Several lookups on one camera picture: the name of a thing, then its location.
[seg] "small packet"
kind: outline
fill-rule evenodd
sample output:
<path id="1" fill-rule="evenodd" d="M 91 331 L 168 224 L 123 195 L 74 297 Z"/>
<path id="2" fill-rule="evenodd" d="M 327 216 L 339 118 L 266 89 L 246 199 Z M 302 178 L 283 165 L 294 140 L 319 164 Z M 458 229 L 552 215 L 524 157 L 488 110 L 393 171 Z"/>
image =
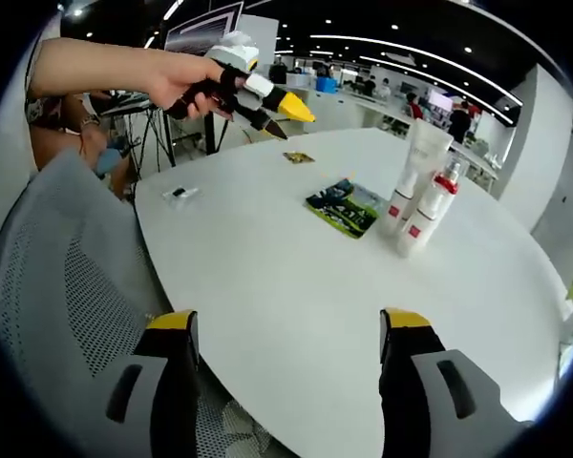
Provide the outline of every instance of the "small packet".
<path id="1" fill-rule="evenodd" d="M 163 193 L 161 196 L 168 202 L 170 207 L 180 210 L 185 203 L 189 202 L 193 196 L 200 192 L 200 188 L 184 188 L 179 186 L 173 191 Z"/>
<path id="2" fill-rule="evenodd" d="M 304 162 L 314 162 L 314 159 L 306 153 L 283 153 L 283 156 L 290 160 L 293 164 L 303 164 Z"/>

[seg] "small white object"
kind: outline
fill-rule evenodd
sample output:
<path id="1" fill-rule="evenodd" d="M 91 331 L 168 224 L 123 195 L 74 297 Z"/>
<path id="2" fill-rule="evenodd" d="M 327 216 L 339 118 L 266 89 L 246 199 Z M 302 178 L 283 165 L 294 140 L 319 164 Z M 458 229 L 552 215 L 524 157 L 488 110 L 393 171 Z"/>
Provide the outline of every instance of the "small white object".
<path id="1" fill-rule="evenodd" d="M 184 204 L 191 200 L 191 197 L 195 196 L 200 191 L 200 188 L 185 188 L 179 186 L 172 191 L 167 191 L 161 196 L 168 202 L 168 205 L 175 210 L 181 210 Z"/>
<path id="2" fill-rule="evenodd" d="M 265 79 L 260 74 L 253 73 L 246 79 L 244 87 L 259 97 L 265 98 L 271 93 L 271 90 L 274 89 L 274 83 Z"/>
<path id="3" fill-rule="evenodd" d="M 231 31 L 226 33 L 219 41 L 221 46 L 229 48 L 230 46 L 255 46 L 250 35 L 243 31 Z"/>

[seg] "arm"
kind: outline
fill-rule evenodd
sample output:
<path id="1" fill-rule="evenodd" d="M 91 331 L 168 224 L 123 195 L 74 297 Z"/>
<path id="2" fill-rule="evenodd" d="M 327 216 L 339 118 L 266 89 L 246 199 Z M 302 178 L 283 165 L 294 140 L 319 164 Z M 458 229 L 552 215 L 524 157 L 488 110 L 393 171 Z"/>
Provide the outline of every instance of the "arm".
<path id="1" fill-rule="evenodd" d="M 101 45 L 70 38 L 43 42 L 30 84 L 30 96 L 80 94 L 123 89 L 149 94 L 167 109 L 191 84 L 211 78 L 220 81 L 223 69 L 195 55 Z M 189 115 L 216 108 L 203 94 L 188 107 Z"/>

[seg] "finger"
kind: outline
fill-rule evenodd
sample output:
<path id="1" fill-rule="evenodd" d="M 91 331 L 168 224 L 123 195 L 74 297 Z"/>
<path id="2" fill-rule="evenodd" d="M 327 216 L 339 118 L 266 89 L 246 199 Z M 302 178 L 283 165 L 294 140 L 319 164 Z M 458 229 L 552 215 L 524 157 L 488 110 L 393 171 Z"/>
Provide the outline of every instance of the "finger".
<path id="1" fill-rule="evenodd" d="M 207 57 L 203 58 L 206 65 L 206 77 L 215 80 L 217 83 L 221 82 L 221 75 L 223 74 L 223 67 L 217 64 L 214 60 Z"/>
<path id="2" fill-rule="evenodd" d="M 228 121 L 233 121 L 233 115 L 221 110 L 219 108 L 219 102 L 217 102 L 214 98 L 208 98 L 207 100 L 208 100 L 208 107 L 210 108 L 211 112 L 214 112 L 217 115 L 224 117 Z"/>
<path id="3" fill-rule="evenodd" d="M 208 107 L 208 100 L 203 93 L 195 94 L 195 104 L 198 107 L 200 115 L 202 116 L 206 116 L 210 111 L 210 107 Z"/>
<path id="4" fill-rule="evenodd" d="M 246 79 L 245 79 L 245 78 L 242 78 L 242 77 L 238 76 L 238 77 L 236 78 L 236 88 L 241 88 L 241 87 L 243 87 L 245 82 L 246 82 Z"/>
<path id="5" fill-rule="evenodd" d="M 200 115 L 200 112 L 198 112 L 198 109 L 195 108 L 194 103 L 190 103 L 187 106 L 187 115 L 189 116 L 189 119 L 197 119 L 198 116 Z"/>

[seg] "black ceiling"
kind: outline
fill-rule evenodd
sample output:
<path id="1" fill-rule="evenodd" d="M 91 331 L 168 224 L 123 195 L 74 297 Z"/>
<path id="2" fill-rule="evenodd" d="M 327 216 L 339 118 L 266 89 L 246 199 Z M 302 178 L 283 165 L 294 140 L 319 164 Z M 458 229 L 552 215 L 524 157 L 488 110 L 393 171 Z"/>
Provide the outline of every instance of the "black ceiling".
<path id="1" fill-rule="evenodd" d="M 245 4 L 250 6 L 258 1 L 246 0 Z M 174 0 L 134 0 L 128 1 L 125 6 L 124 2 L 117 0 L 99 0 L 87 7 L 82 16 L 66 17 L 62 22 L 62 34 L 85 38 L 86 33 L 91 31 L 94 41 L 142 46 L 148 36 L 159 28 L 163 15 L 173 3 Z M 170 24 L 163 25 L 164 30 L 209 8 L 231 3 L 233 0 L 185 0 L 170 19 Z M 533 35 L 531 38 L 539 40 L 538 43 L 552 57 L 568 66 L 568 59 L 561 53 L 563 48 L 556 45 L 556 40 L 544 33 L 544 28 L 530 25 L 535 21 L 526 20 L 527 16 L 522 11 L 533 10 L 531 2 L 504 0 L 484 3 L 481 5 L 483 8 L 501 15 L 521 31 Z M 292 44 L 295 54 L 309 55 L 308 52 L 318 45 L 324 51 L 334 52 L 334 55 L 342 53 L 345 59 L 355 59 L 361 64 L 369 62 L 360 60 L 360 55 L 384 59 L 380 55 L 384 51 L 407 54 L 376 44 L 309 38 L 311 34 L 340 34 L 390 41 L 438 54 L 484 75 L 506 90 L 518 85 L 537 62 L 559 76 L 552 65 L 524 40 L 492 19 L 455 2 L 365 0 L 343 5 L 339 6 L 338 2 L 331 0 L 273 0 L 244 10 L 244 13 L 272 17 L 281 24 L 286 23 L 286 29 L 279 28 L 279 36 L 288 36 L 290 41 L 281 40 L 277 49 L 291 49 L 289 45 Z M 327 19 L 331 20 L 331 24 L 326 24 Z M 392 24 L 399 29 L 393 30 Z M 472 48 L 473 52 L 465 52 L 465 47 Z M 488 103 L 494 104 L 502 96 L 499 91 L 466 72 L 420 54 L 413 53 L 413 56 L 419 70 L 422 70 L 422 64 L 427 64 L 424 72 L 464 88 Z M 518 111 L 511 110 L 506 114 L 517 116 Z"/>

